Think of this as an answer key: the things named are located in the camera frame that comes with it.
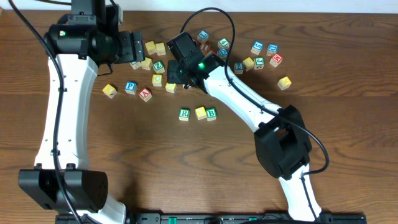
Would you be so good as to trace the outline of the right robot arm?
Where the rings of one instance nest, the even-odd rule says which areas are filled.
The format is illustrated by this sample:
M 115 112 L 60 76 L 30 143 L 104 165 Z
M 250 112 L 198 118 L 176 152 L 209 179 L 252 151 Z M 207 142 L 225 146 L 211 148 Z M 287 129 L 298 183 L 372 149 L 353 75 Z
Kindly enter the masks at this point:
M 298 109 L 281 108 L 243 83 L 226 63 L 226 48 L 216 54 L 205 52 L 186 32 L 167 46 L 175 57 L 168 71 L 172 81 L 199 88 L 234 111 L 254 133 L 261 166 L 279 180 L 290 217 L 317 221 L 322 210 L 309 180 L 312 145 Z

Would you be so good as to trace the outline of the yellow O block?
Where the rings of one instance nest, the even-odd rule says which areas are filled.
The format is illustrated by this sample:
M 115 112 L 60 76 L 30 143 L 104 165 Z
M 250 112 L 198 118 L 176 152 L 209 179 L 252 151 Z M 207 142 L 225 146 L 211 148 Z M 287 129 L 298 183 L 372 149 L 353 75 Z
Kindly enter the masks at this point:
M 166 83 L 165 89 L 169 93 L 175 93 L 177 89 L 177 84 L 174 83 Z
M 204 106 L 196 108 L 195 109 L 195 114 L 197 117 L 197 120 L 202 120 L 206 118 L 206 109 Z

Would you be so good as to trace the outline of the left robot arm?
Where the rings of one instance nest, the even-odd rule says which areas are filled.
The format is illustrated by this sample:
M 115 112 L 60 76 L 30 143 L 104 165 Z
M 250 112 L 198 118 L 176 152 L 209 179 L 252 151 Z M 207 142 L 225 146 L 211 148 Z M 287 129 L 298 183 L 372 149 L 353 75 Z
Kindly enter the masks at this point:
M 114 1 L 72 1 L 71 11 L 39 36 L 48 58 L 49 102 L 43 140 L 19 187 L 57 223 L 133 223 L 125 204 L 108 192 L 108 177 L 90 169 L 87 125 L 93 85 L 101 65 L 141 62 L 140 32 L 119 30 Z

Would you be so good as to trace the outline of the green R block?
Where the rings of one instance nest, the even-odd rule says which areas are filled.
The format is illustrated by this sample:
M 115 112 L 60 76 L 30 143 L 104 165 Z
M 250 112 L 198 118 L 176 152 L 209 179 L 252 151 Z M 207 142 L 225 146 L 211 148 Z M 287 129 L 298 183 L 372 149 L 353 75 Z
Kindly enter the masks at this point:
M 181 108 L 179 110 L 178 118 L 180 121 L 189 121 L 190 118 L 190 110 Z

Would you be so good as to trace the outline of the green B block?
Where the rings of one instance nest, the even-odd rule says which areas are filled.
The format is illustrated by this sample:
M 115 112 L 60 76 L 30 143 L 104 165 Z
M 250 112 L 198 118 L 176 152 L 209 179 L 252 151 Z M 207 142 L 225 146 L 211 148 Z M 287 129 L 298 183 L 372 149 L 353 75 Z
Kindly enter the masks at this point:
M 209 108 L 206 110 L 207 121 L 214 121 L 217 119 L 217 112 L 214 108 Z

